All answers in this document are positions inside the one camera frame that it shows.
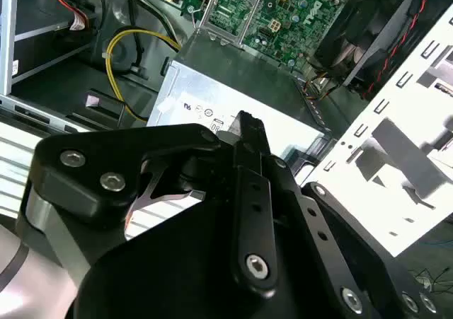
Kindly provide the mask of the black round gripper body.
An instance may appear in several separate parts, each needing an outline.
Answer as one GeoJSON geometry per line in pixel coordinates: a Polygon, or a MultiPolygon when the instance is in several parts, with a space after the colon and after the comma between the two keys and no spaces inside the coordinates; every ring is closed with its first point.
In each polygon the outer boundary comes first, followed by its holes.
{"type": "Polygon", "coordinates": [[[337,318],[302,233],[275,222],[278,284],[262,299],[233,278],[232,212],[198,204],[104,255],[75,318],[337,318]]]}

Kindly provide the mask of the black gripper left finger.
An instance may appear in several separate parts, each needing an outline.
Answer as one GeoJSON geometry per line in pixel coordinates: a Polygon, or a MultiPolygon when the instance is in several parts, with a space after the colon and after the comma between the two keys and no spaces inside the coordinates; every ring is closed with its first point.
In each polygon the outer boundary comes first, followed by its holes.
{"type": "Polygon", "coordinates": [[[234,280],[256,296],[271,297],[277,253],[270,178],[253,143],[255,119],[237,115],[233,144],[199,124],[50,137],[35,150],[33,187],[82,234],[96,255],[93,265],[129,242],[114,232],[140,203],[202,191],[205,198],[196,205],[219,202],[232,212],[234,280]]]}

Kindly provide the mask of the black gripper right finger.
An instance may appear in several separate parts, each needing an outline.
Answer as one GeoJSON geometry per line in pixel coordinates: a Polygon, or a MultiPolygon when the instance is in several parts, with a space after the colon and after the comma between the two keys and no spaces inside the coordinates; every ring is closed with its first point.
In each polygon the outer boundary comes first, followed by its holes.
{"type": "Polygon", "coordinates": [[[302,260],[299,290],[310,318],[438,318],[440,308],[422,286],[322,185],[299,187],[286,163],[270,152],[265,127],[253,121],[253,143],[264,160],[275,205],[292,229],[290,279],[302,260]]]}

